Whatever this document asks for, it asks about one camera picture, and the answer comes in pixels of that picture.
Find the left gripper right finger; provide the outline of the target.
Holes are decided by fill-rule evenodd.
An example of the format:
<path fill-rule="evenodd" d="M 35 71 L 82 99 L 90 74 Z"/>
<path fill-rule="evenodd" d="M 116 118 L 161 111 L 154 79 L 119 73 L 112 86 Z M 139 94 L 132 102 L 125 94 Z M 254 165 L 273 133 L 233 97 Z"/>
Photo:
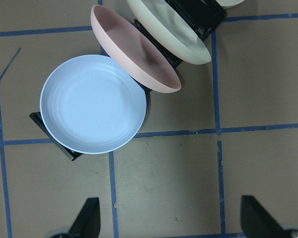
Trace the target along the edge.
<path fill-rule="evenodd" d="M 247 238 L 298 238 L 298 228 L 280 225 L 252 195 L 241 196 L 240 226 Z"/>

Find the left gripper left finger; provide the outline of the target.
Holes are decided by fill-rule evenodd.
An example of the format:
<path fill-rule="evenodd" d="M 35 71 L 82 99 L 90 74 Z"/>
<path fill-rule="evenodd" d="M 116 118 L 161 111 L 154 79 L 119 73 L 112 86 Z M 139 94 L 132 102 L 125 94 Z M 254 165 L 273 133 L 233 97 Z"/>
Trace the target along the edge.
<path fill-rule="evenodd" d="M 48 238 L 98 238 L 100 234 L 100 202 L 88 198 L 67 232 L 51 234 Z"/>

